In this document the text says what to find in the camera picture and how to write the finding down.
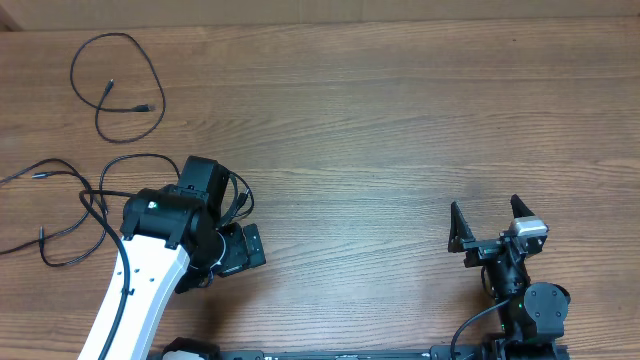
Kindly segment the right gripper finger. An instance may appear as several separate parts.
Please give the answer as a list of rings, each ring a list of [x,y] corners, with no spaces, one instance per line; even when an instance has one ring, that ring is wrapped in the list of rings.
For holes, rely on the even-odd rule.
[[[450,253],[463,252],[465,245],[475,241],[468,223],[464,219],[459,204],[453,201],[450,206],[451,225],[448,241],[448,251]]]
[[[532,217],[535,215],[517,194],[511,196],[510,204],[515,218]]]

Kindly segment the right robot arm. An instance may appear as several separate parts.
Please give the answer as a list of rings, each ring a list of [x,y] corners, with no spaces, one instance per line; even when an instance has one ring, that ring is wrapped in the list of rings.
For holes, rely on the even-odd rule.
[[[510,204],[513,220],[495,239],[479,240],[464,219],[459,204],[451,203],[450,253],[463,253],[467,268],[481,269],[483,290],[494,305],[466,320],[452,336],[451,359],[567,359],[568,349],[556,344],[564,336],[571,296],[562,286],[532,282],[525,260],[539,254],[549,226],[516,194]],[[470,350],[458,347],[462,332],[496,312],[501,331],[488,334]]]

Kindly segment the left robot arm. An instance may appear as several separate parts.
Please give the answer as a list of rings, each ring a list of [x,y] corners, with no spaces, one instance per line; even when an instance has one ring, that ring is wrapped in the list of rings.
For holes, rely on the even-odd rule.
[[[144,359],[174,294],[210,286],[266,262],[258,228],[240,219],[255,206],[237,173],[190,156],[178,181],[127,194],[118,231],[94,217],[118,249],[83,359]]]

